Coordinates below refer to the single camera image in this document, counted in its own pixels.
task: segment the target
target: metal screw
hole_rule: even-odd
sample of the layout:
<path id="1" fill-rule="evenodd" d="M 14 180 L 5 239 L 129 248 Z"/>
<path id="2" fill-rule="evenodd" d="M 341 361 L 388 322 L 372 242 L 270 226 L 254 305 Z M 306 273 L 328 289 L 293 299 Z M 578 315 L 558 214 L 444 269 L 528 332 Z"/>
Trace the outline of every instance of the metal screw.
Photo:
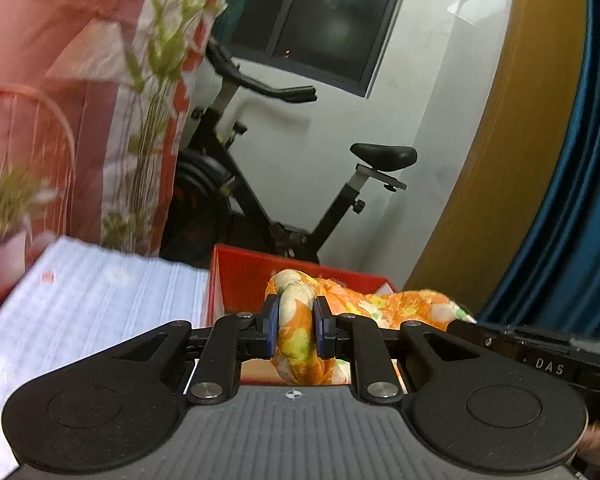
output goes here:
<path id="1" fill-rule="evenodd" d="M 191 395 L 199 399 L 215 399 L 222 395 L 222 386 L 217 383 L 198 383 L 191 387 Z"/>
<path id="2" fill-rule="evenodd" d="M 379 381 L 377 383 L 371 383 L 366 390 L 379 399 L 387 399 L 389 397 L 395 397 L 398 394 L 398 386 L 393 383 L 385 383 Z"/>

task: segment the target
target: white striped cloth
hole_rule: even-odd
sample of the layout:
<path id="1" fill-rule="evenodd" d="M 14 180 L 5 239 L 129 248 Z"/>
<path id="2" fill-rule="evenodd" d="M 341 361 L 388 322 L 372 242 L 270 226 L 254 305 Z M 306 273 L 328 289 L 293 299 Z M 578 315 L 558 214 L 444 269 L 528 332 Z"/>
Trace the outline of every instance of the white striped cloth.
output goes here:
<path id="1" fill-rule="evenodd" d="M 60 238 L 0 310 L 0 414 L 25 382 L 175 319 L 202 326 L 208 271 Z M 0 426 L 0 479 L 16 467 Z"/>

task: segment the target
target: window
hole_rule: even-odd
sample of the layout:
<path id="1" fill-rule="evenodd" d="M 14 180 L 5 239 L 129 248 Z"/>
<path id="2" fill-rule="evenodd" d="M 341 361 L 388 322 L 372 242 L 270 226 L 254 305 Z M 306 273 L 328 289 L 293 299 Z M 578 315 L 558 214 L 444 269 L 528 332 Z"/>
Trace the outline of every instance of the window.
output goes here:
<path id="1" fill-rule="evenodd" d="M 234 25 L 220 23 L 216 36 L 238 57 L 363 96 L 397 2 L 228 0 Z"/>

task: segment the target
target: open red box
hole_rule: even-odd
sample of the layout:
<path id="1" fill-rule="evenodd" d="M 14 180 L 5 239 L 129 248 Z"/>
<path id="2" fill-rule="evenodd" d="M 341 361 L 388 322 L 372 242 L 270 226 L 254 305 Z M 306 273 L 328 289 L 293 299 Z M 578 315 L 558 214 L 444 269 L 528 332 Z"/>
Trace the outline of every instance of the open red box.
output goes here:
<path id="1" fill-rule="evenodd" d="M 206 290 L 207 325 L 213 325 L 216 319 L 229 312 L 260 312 L 267 282 L 284 269 L 300 270 L 314 278 L 327 278 L 363 294 L 372 294 L 385 283 L 395 290 L 381 276 L 333 269 L 218 244 L 211 259 Z M 254 359 L 242 366 L 242 382 L 280 384 L 282 380 L 272 364 Z"/>

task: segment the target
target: window frame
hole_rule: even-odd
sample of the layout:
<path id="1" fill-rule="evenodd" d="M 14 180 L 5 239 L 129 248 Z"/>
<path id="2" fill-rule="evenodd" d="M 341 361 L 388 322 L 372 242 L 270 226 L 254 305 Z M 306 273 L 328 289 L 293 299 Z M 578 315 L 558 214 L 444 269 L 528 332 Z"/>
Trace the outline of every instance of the window frame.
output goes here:
<path id="1" fill-rule="evenodd" d="M 299 61 L 274 57 L 275 47 L 280 41 L 280 36 L 282 35 L 286 19 L 291 12 L 293 2 L 294 0 L 282 1 L 280 12 L 276 17 L 276 21 L 264 51 L 231 43 L 230 48 L 232 54 L 247 61 L 253 61 L 262 65 L 292 72 L 334 86 L 353 95 L 367 98 L 371 92 L 378 68 L 382 63 L 382 57 L 384 56 L 384 51 L 389 41 L 395 18 L 400 11 L 402 0 L 387 0 L 384 11 L 382 12 L 378 30 L 376 31 L 376 37 L 372 43 L 369 55 L 366 58 L 362 76 L 360 76 L 360 79 L 357 81 L 329 72 L 328 70 L 315 68 Z"/>

